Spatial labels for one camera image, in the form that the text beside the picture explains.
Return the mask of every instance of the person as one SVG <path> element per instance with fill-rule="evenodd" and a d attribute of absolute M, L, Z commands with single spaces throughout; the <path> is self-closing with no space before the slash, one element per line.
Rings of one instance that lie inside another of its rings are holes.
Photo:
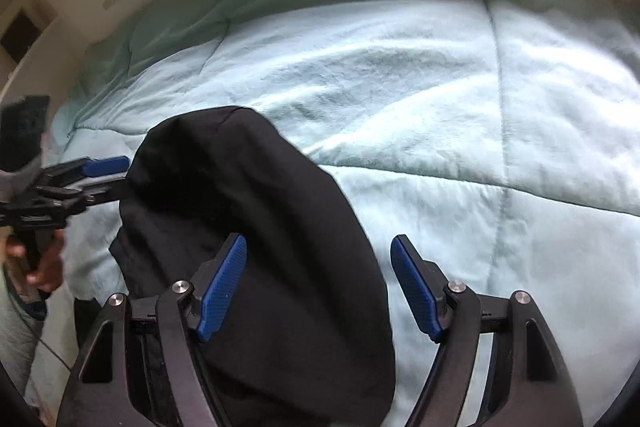
<path fill-rule="evenodd" d="M 45 292 L 60 288 L 64 246 L 64 232 L 54 231 L 49 245 L 41 252 L 37 269 L 25 274 L 21 280 L 12 277 L 14 286 L 27 285 Z M 0 261 L 3 264 L 20 261 L 25 255 L 25 247 L 15 235 L 10 235 L 5 241 L 0 240 Z M 44 322 L 31 317 L 13 299 L 5 278 L 0 277 L 0 361 L 18 392 L 24 394 Z"/>

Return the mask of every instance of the black wire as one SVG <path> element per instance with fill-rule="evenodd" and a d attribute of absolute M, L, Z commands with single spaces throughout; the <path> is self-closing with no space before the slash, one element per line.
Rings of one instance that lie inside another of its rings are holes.
<path fill-rule="evenodd" d="M 15 313 L 18 315 L 18 317 L 20 317 L 20 320 L 22 321 L 22 323 L 24 324 L 24 326 L 31 331 L 31 334 L 34 336 L 34 338 L 36 338 L 38 340 L 38 342 L 40 342 L 44 347 L 46 347 L 47 349 L 49 349 L 49 352 L 56 357 L 60 363 L 62 365 L 65 366 L 65 369 L 71 373 L 71 367 L 68 365 L 68 363 L 66 363 L 64 360 L 62 360 L 62 357 L 60 357 L 59 354 L 57 354 L 53 348 L 51 346 L 49 346 L 49 344 L 47 344 L 45 341 L 43 341 L 40 338 L 40 335 L 38 334 L 38 332 L 36 330 L 34 330 L 33 328 L 31 328 L 31 325 L 24 320 L 24 317 L 22 317 L 22 314 L 20 313 L 20 310 L 18 309 L 18 304 L 15 303 L 14 298 L 11 295 L 8 295 L 9 300 L 11 301 L 11 306 L 14 307 L 14 311 Z"/>

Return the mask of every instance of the bed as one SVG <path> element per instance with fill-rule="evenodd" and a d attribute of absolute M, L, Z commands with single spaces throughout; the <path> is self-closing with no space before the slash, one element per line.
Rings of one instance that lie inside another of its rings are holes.
<path fill-rule="evenodd" d="M 47 162 L 132 157 L 165 118 L 252 107 L 335 177 L 374 247 L 397 357 L 385 425 L 435 353 L 390 267 L 405 233 L 475 291 L 531 292 L 591 426 L 640 346 L 638 23 L 612 0 L 155 0 L 87 52 Z M 116 204 L 70 223 L 77 298 L 126 291 L 119 225 Z"/>

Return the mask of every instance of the blue rubber pad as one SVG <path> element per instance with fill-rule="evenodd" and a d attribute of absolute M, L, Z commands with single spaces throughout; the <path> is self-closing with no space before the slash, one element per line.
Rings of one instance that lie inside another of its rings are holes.
<path fill-rule="evenodd" d="M 127 172 L 129 169 L 129 158 L 126 156 L 116 156 L 102 160 L 89 160 L 82 166 L 82 174 L 87 178 L 100 178 L 112 174 Z"/>
<path fill-rule="evenodd" d="M 409 257 L 400 240 L 395 237 L 391 242 L 391 266 L 396 272 L 404 297 L 414 314 L 414 319 L 422 333 L 439 343 L 443 330 L 438 322 L 436 301 L 429 287 L 422 279 L 420 272 Z"/>
<path fill-rule="evenodd" d="M 201 318 L 196 328 L 202 342 L 222 327 L 245 264 L 246 240 L 239 235 L 202 298 Z"/>

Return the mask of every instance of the silver screw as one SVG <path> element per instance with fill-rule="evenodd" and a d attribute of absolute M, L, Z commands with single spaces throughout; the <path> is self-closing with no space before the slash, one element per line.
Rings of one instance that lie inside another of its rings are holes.
<path fill-rule="evenodd" d="M 109 306 L 120 306 L 124 302 L 124 295 L 122 293 L 114 293 L 109 297 Z"/>
<path fill-rule="evenodd" d="M 449 286 L 449 289 L 453 293 L 462 293 L 464 290 L 466 290 L 466 284 L 462 281 L 449 281 L 449 284 L 447 286 Z"/>
<path fill-rule="evenodd" d="M 189 281 L 178 281 L 174 282 L 174 285 L 171 286 L 171 289 L 174 293 L 185 293 L 189 289 Z"/>
<path fill-rule="evenodd" d="M 516 301 L 520 304 L 529 304 L 531 302 L 531 295 L 527 292 L 516 292 Z"/>

